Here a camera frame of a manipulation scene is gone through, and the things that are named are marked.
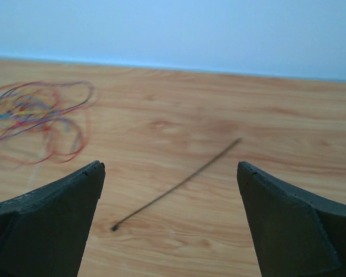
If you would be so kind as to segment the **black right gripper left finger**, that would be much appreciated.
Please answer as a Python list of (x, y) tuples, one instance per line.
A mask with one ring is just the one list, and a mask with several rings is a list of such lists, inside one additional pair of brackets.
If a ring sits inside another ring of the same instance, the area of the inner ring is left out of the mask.
[(105, 175), (96, 160), (0, 202), (0, 276), (77, 276)]

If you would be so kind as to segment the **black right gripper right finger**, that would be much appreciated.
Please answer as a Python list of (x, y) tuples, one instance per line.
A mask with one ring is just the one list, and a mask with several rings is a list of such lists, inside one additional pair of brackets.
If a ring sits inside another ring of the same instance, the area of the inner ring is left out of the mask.
[(248, 162), (237, 181), (262, 276), (346, 276), (346, 205)]

